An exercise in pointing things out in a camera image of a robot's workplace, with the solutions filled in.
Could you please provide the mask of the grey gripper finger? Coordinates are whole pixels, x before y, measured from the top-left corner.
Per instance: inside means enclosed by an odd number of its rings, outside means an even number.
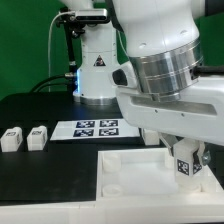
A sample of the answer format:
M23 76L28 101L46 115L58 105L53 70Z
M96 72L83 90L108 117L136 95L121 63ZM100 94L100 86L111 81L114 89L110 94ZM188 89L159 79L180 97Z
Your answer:
M181 140L181 137L170 135L167 133L160 133L159 138L168 149L169 155L174 156L174 145Z
M202 166L206 166L210 163L211 154L204 142L199 142L198 149L193 153L193 159L195 164L200 164Z

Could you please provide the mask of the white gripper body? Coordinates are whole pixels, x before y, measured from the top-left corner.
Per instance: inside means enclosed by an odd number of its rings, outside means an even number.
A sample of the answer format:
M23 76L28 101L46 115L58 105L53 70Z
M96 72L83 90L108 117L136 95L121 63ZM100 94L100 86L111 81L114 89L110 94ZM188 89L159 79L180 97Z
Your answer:
M111 73L123 118L132 126L224 145L224 78L199 77L171 102L142 94L130 62Z

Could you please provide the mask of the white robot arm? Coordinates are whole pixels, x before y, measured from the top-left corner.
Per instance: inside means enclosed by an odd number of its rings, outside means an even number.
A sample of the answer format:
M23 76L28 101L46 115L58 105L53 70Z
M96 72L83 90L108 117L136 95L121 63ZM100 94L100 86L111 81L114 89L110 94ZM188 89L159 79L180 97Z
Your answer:
M126 37L129 61L111 74L125 120L165 141L224 146L224 66L205 66L195 19L218 0L105 0L98 14Z

